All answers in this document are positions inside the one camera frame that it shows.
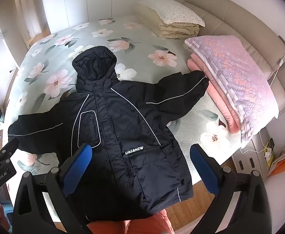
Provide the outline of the black hooded jacket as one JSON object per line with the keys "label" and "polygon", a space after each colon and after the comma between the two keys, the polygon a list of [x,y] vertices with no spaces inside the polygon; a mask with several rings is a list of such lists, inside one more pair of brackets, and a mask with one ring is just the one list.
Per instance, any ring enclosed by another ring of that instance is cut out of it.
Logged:
{"label": "black hooded jacket", "polygon": [[64,163],[87,144],[92,159],[68,202],[85,223],[150,217],[193,196],[186,159],[168,128],[204,96],[201,71],[150,84],[121,81],[116,56],[90,48],[73,60],[76,91],[45,113],[20,115],[9,139]]}

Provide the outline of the white nightstand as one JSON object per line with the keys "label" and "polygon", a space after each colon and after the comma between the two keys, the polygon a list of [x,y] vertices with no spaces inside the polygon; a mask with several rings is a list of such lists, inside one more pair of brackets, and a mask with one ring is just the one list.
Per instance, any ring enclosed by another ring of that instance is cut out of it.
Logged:
{"label": "white nightstand", "polygon": [[261,129],[247,144],[239,148],[232,160],[240,173],[257,170],[265,179],[275,164],[274,161],[285,154],[285,111]]}

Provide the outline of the orange padded trousers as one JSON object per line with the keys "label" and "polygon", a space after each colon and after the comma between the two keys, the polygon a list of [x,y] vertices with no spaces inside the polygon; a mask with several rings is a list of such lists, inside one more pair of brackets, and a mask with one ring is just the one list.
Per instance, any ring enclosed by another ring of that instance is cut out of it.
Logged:
{"label": "orange padded trousers", "polygon": [[88,228],[95,234],[103,233],[170,233],[174,234],[173,226],[166,210],[161,210],[146,219],[128,221],[97,221],[89,223]]}

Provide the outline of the folded pink purple quilt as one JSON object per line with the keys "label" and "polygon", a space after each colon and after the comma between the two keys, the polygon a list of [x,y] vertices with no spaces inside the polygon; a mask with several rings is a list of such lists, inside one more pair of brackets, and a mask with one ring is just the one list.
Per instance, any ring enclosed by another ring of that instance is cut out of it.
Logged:
{"label": "folded pink purple quilt", "polygon": [[279,115],[279,107],[263,72],[232,35],[199,36],[185,40],[194,62],[222,97],[247,143]]}

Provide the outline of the beige upholstered headboard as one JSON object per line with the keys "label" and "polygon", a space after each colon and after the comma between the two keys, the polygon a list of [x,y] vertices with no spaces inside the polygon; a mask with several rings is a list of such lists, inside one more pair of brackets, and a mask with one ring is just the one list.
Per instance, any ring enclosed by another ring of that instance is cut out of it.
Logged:
{"label": "beige upholstered headboard", "polygon": [[199,35],[233,35],[272,84],[279,112],[285,111],[285,43],[260,19],[230,0],[175,0],[205,22]]}

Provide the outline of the folded beige quilt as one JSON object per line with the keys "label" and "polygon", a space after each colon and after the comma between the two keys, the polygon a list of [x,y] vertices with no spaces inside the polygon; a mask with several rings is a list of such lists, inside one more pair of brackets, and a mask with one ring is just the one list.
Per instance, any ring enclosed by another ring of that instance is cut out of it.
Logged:
{"label": "folded beige quilt", "polygon": [[196,37],[199,34],[199,25],[191,23],[166,24],[159,17],[155,10],[145,6],[136,6],[136,17],[151,30],[156,36],[162,39],[187,39]]}

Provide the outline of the white floral pillow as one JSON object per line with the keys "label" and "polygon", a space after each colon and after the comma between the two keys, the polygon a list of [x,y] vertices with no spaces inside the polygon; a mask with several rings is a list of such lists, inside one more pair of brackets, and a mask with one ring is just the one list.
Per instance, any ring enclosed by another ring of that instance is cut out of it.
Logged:
{"label": "white floral pillow", "polygon": [[141,0],[138,4],[154,10],[165,24],[188,23],[205,27],[200,16],[175,0]]}

